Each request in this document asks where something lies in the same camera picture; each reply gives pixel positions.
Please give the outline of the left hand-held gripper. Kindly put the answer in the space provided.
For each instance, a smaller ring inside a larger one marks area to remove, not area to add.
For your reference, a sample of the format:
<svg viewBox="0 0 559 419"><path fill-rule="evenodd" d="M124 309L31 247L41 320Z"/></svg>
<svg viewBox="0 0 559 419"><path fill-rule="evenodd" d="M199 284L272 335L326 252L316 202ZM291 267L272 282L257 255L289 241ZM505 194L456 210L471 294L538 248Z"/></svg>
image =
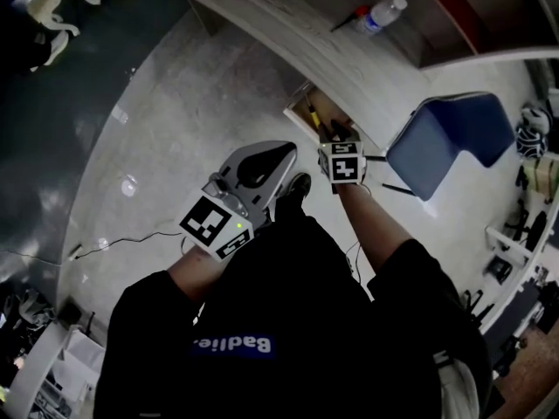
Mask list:
<svg viewBox="0 0 559 419"><path fill-rule="evenodd" d="M262 141L235 150L190 194L177 216L178 227L215 260L226 260L268 223L268 207L296 158L297 147L290 141Z"/></svg>

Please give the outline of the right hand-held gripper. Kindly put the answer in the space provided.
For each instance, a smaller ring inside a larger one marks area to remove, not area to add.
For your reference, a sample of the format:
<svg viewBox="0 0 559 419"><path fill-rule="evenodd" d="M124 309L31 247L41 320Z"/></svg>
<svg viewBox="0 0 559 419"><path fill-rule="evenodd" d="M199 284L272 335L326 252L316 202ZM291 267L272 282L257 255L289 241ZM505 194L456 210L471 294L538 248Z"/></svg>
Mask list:
<svg viewBox="0 0 559 419"><path fill-rule="evenodd" d="M332 185L359 184L366 171L364 146L359 133L337 120L318 127L318 164Z"/></svg>

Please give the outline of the wooden desk drawer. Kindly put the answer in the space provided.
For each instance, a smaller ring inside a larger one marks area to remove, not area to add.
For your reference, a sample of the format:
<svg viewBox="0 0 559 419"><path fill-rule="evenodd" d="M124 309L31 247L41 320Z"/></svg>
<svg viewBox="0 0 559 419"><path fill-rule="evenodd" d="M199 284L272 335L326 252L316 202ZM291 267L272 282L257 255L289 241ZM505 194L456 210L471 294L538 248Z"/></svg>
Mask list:
<svg viewBox="0 0 559 419"><path fill-rule="evenodd" d="M309 106L314 108L318 120L330 133L334 132L331 120L345 127L353 125L353 121L321 89L307 82L295 91L283 114L315 144L320 142L320 137Z"/></svg>

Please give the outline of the person's left forearm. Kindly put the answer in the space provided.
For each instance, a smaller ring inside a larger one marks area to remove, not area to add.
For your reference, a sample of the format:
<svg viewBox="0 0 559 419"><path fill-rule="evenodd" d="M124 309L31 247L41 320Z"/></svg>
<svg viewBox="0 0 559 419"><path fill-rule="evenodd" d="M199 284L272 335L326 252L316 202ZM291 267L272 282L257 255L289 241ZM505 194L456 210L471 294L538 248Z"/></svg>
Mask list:
<svg viewBox="0 0 559 419"><path fill-rule="evenodd" d="M218 262L194 245L167 272L175 285L196 306L201 306L222 276L229 260Z"/></svg>

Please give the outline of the person's right forearm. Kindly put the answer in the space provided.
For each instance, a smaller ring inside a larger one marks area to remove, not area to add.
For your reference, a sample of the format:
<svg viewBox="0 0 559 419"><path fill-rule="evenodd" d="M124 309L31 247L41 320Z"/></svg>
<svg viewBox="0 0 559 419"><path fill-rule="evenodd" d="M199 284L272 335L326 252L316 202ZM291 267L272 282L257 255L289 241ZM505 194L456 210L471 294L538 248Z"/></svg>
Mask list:
<svg viewBox="0 0 559 419"><path fill-rule="evenodd" d="M377 275L396 250L412 239L409 232L360 185L336 185L349 222Z"/></svg>

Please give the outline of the person's black shoe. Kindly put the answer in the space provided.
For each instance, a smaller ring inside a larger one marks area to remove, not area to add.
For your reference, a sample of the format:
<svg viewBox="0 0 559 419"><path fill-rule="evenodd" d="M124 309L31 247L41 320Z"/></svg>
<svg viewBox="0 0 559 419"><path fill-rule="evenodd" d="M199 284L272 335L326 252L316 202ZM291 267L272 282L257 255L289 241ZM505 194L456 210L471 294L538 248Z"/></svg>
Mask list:
<svg viewBox="0 0 559 419"><path fill-rule="evenodd" d="M281 196L294 196L295 198L304 200L310 193L311 186L311 175L306 172L301 172L293 177Z"/></svg>

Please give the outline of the blue upholstered chair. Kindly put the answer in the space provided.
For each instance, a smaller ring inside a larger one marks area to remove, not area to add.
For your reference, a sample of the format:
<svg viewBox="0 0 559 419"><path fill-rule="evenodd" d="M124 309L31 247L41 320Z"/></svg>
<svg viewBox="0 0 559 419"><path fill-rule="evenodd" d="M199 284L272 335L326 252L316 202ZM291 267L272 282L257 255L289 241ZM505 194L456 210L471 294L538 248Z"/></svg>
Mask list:
<svg viewBox="0 0 559 419"><path fill-rule="evenodd" d="M423 201L434 195L459 154L491 168L513 145L514 131L499 98L486 92L423 101L392 142L385 161Z"/></svg>

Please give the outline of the person's black clothing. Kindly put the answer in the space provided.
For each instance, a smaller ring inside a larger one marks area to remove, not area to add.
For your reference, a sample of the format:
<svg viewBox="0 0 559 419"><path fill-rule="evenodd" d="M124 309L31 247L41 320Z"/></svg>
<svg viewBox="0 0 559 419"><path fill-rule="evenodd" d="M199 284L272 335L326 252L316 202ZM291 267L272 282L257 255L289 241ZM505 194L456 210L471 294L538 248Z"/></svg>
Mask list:
<svg viewBox="0 0 559 419"><path fill-rule="evenodd" d="M481 419L487 345L438 260L412 238L360 285L302 203L278 200L201 306L167 270L122 293L94 419L441 419L442 351L470 369Z"/></svg>

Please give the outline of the grey wooden desk with hutch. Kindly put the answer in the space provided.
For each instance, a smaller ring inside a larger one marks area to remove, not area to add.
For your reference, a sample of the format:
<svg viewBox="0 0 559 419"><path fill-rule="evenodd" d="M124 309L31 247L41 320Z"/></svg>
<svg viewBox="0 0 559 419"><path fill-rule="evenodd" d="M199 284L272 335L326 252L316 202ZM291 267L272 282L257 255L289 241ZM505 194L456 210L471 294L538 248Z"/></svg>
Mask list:
<svg viewBox="0 0 559 419"><path fill-rule="evenodd" d="M487 91L516 114L525 61L559 59L559 0L407 0L375 36L351 22L382 0L193 0L243 29L317 85L378 146L434 96Z"/></svg>

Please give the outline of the clear plastic water bottle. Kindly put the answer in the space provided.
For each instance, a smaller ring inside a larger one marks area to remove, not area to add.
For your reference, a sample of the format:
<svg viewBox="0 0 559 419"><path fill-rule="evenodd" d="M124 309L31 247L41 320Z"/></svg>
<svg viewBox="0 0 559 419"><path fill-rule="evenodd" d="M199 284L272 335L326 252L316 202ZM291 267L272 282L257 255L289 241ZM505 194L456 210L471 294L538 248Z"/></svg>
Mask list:
<svg viewBox="0 0 559 419"><path fill-rule="evenodd" d="M375 36L398 20L407 6L407 0L382 0L359 17L355 27L367 36Z"/></svg>

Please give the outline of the black white striped bag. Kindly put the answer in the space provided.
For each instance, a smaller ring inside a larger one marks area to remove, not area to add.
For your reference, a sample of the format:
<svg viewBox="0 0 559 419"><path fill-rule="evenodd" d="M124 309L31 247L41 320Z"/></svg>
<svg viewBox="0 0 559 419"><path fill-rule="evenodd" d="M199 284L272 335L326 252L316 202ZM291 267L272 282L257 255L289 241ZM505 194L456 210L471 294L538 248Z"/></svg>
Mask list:
<svg viewBox="0 0 559 419"><path fill-rule="evenodd" d="M539 159L549 148L548 136L553 120L549 113L537 106L521 109L521 122L516 128L516 151L524 158Z"/></svg>

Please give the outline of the black office chair base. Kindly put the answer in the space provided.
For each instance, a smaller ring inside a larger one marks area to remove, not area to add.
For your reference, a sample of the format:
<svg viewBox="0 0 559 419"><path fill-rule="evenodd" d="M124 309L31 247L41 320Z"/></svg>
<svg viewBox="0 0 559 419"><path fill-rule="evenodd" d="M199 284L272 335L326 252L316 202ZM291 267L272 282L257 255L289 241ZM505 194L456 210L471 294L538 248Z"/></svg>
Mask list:
<svg viewBox="0 0 559 419"><path fill-rule="evenodd" d="M485 298L486 297L484 296L484 292L482 290L477 290L476 292L465 290L462 293L463 306L477 325L481 324L483 319L494 307L494 303L485 303L482 307L480 307L480 301Z"/></svg>

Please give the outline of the long white curved desk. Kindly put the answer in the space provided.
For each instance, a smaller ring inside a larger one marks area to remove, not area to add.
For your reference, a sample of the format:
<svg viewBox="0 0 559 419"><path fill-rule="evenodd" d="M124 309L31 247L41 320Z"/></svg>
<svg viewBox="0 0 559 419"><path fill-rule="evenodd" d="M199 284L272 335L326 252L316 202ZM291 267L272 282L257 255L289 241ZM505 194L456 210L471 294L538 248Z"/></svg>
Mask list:
<svg viewBox="0 0 559 419"><path fill-rule="evenodd" d="M485 334L502 315L507 306L512 302L518 291L522 291L523 284L534 274L536 266L540 263L540 256L547 244L549 237L554 232L554 224L559 215L559 188L553 200L544 203L544 214L547 216L535 248L530 251L520 242L506 237L501 231L488 225L485 228L488 243L493 247L493 252L499 258L512 265L511 275L505 280L499 293L491 300L492 309L480 324L480 331Z"/></svg>

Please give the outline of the white curved table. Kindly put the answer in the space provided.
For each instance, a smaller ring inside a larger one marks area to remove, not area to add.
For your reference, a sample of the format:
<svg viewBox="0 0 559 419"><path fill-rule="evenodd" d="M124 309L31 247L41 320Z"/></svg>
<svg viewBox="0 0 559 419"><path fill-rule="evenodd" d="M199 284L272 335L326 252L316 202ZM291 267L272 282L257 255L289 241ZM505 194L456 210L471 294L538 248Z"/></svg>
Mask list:
<svg viewBox="0 0 559 419"><path fill-rule="evenodd" d="M87 419L106 349L53 321L25 357L3 412L10 419Z"/></svg>

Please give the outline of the red-handled black tool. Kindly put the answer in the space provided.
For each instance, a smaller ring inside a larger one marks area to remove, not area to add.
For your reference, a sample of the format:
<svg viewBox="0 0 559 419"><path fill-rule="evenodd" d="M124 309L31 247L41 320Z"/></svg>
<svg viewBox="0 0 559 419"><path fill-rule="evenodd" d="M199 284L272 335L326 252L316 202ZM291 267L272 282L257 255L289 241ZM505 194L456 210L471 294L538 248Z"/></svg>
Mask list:
<svg viewBox="0 0 559 419"><path fill-rule="evenodd" d="M331 32L337 31L338 29L342 28L343 26L350 24L353 21L356 21L360 17L366 15L370 10L368 5L362 5L354 9L347 17L345 17L339 24L335 25L331 28Z"/></svg>

